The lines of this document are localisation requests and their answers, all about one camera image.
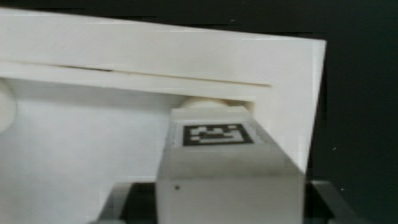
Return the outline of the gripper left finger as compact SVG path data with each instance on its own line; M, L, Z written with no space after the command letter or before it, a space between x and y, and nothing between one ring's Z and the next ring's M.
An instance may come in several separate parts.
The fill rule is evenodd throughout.
M159 224L153 182L114 185L95 224Z

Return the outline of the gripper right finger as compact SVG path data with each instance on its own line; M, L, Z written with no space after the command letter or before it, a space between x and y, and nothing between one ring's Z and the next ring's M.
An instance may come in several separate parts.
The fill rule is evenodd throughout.
M360 224L360 216L329 181L306 184L304 224Z

